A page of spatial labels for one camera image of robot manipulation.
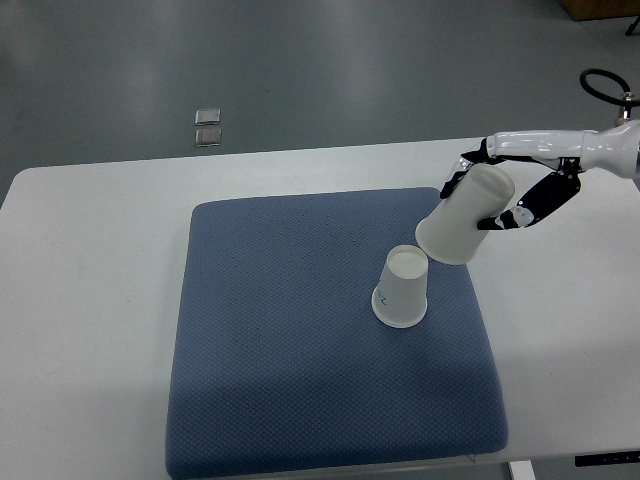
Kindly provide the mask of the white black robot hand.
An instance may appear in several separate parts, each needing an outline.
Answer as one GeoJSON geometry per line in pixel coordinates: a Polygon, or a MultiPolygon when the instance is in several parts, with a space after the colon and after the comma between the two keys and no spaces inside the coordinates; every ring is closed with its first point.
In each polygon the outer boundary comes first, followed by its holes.
{"type": "Polygon", "coordinates": [[[639,182],[639,122],[631,120],[603,131],[528,130],[499,132],[463,153],[440,192],[448,198],[477,165],[505,161],[536,163],[551,170],[512,208],[480,219],[481,231],[527,228],[539,223],[576,196],[580,175],[602,169],[619,178],[639,182]]]}

